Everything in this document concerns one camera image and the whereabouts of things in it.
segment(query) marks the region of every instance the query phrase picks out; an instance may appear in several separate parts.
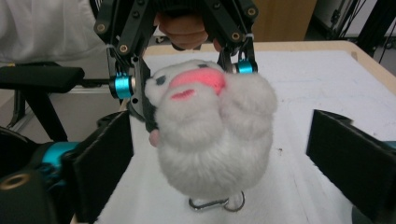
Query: white plush toy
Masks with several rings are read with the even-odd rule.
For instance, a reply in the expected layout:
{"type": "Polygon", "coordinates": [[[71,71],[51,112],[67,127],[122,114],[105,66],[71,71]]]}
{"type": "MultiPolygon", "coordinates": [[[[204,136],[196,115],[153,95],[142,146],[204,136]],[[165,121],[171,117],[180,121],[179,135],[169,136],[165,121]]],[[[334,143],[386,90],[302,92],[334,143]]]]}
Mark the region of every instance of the white plush toy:
{"type": "Polygon", "coordinates": [[[223,200],[260,181],[276,111],[263,77],[193,60],[159,70],[146,95],[157,107],[159,161],[171,186],[193,199],[223,200]]]}

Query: teal joint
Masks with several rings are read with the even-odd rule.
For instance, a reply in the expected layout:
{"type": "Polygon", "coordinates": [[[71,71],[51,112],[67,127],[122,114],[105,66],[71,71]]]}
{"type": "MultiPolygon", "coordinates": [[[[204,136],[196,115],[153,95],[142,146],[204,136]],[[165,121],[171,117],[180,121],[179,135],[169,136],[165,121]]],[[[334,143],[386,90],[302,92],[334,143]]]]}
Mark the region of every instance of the teal joint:
{"type": "Polygon", "coordinates": [[[120,99],[126,99],[132,96],[129,88],[130,78],[128,76],[117,76],[114,80],[114,86],[120,99]]]}
{"type": "Polygon", "coordinates": [[[386,141],[384,143],[387,144],[389,147],[393,147],[393,149],[396,151],[396,141],[386,141]]]}
{"type": "Polygon", "coordinates": [[[58,142],[47,149],[43,157],[44,163],[50,163],[57,170],[61,168],[61,157],[65,152],[73,150],[78,145],[78,142],[58,142]]]}
{"type": "Polygon", "coordinates": [[[253,67],[248,60],[240,60],[238,62],[239,73],[253,73],[253,67]]]}

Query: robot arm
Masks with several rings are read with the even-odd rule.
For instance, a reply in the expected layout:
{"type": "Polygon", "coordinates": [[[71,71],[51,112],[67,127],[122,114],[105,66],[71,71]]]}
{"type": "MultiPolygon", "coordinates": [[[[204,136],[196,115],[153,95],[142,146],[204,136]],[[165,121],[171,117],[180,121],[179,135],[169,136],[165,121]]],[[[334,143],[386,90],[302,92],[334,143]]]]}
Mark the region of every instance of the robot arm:
{"type": "Polygon", "coordinates": [[[218,64],[228,73],[257,72],[251,26],[259,10],[250,0],[104,0],[94,26],[107,44],[109,87],[114,98],[131,98],[132,114],[156,128],[154,107],[144,95],[150,77],[143,54],[155,31],[157,12],[172,16],[196,11],[202,14],[209,39],[222,49],[218,64]],[[238,62],[231,57],[238,53],[238,62]]]}

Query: human hand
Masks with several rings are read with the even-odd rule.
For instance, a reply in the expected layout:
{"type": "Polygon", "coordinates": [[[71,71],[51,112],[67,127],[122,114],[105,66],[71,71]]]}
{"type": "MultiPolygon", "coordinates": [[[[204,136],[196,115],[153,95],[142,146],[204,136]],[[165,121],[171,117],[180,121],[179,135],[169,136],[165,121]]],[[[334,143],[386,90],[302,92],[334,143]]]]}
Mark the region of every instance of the human hand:
{"type": "MultiPolygon", "coordinates": [[[[205,43],[208,37],[202,16],[197,13],[176,18],[158,13],[154,25],[159,25],[160,31],[181,49],[194,49],[205,43]]],[[[216,39],[213,41],[213,45],[217,51],[221,50],[221,46],[216,39]]]]}

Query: wall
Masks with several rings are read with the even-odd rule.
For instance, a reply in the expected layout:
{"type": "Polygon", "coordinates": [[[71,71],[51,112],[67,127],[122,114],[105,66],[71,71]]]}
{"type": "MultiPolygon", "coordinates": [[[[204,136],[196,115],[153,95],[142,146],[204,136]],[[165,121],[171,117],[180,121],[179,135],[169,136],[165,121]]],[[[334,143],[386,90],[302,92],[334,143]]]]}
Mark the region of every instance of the wall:
{"type": "Polygon", "coordinates": [[[317,0],[255,0],[255,41],[303,41],[317,0]]]}

